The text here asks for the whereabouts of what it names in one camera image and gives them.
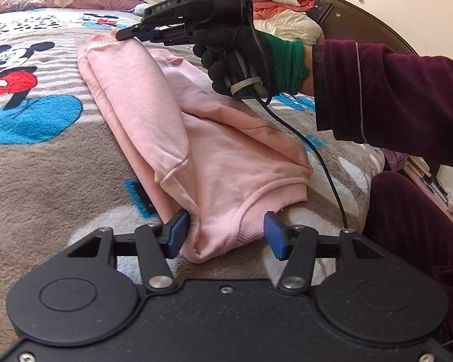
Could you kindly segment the right forearm maroon sleeve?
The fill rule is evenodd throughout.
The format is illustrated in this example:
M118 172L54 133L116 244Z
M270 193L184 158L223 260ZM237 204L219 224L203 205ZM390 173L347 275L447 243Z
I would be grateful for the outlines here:
M453 60L337 40L312 58L318 130L453 167Z

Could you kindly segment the right gloved hand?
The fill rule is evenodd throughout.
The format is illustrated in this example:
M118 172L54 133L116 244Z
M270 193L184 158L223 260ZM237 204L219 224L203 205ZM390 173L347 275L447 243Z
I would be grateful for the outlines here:
M217 26L194 34L194 54L224 96L269 98L301 92L309 70L299 41L285 41L249 26Z

